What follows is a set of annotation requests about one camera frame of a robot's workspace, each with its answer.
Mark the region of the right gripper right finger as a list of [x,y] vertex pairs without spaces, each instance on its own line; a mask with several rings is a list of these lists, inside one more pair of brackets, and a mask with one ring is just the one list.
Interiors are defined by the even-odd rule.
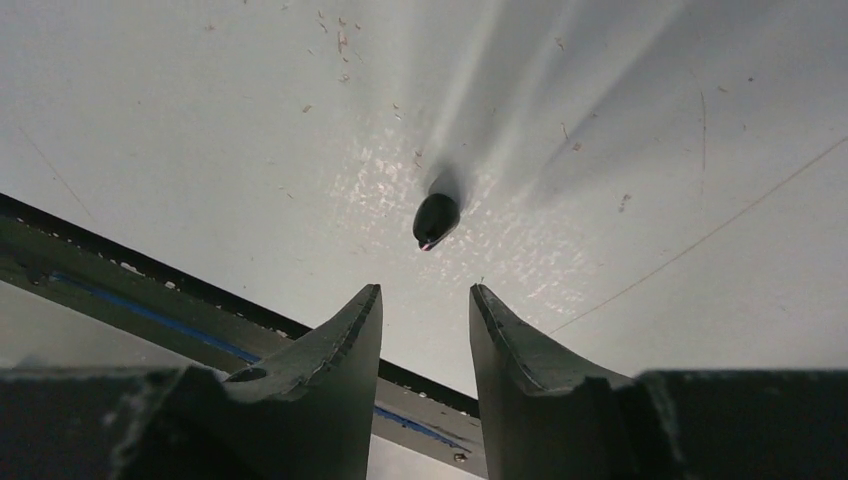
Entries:
[[843,370],[649,370],[560,345],[487,286],[469,337],[492,479],[843,479]]

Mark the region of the black earbud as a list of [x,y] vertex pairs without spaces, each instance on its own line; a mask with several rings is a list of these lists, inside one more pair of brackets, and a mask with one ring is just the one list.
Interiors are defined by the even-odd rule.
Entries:
[[458,204],[449,196],[434,193],[419,206],[412,232],[421,251],[430,251],[444,240],[460,221]]

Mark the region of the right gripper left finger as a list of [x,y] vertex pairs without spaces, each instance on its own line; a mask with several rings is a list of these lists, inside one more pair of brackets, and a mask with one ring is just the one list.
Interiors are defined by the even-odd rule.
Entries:
[[5,479],[362,479],[382,339],[363,287],[226,379],[204,367],[5,369]]

